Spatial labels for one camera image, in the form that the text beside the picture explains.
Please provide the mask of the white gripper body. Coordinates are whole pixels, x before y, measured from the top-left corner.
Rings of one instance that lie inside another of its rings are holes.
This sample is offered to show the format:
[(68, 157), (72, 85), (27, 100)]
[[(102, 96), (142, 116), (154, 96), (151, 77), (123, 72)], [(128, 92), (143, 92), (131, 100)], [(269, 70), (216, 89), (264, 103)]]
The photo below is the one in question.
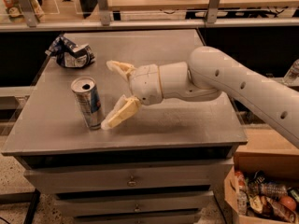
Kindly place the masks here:
[(156, 64), (136, 68), (129, 77), (129, 87), (143, 105), (159, 104), (163, 100), (159, 68)]

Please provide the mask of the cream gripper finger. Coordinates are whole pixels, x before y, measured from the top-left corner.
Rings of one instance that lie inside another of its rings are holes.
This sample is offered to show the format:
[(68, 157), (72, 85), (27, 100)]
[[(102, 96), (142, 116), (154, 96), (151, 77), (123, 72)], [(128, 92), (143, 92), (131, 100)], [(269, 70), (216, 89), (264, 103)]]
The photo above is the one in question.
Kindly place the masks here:
[(103, 130), (113, 129), (120, 125), (123, 121), (132, 117), (140, 108), (141, 102), (135, 97), (121, 96), (113, 109), (107, 114), (105, 119), (101, 122)]
[(112, 72), (118, 73), (124, 80), (128, 80), (131, 73), (135, 71), (135, 67), (130, 63), (112, 60), (107, 61), (107, 68)]

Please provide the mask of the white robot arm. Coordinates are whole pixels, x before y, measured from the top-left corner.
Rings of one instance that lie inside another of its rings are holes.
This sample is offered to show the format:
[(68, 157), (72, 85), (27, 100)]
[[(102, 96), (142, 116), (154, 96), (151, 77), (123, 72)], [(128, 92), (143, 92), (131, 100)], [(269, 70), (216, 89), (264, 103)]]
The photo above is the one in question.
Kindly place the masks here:
[(107, 68), (128, 83), (131, 96), (121, 96), (101, 124), (112, 129), (132, 117), (142, 105), (178, 98), (204, 102), (225, 92), (288, 141), (299, 147), (299, 94), (264, 77), (224, 52), (203, 46), (186, 62), (142, 65), (108, 61)]

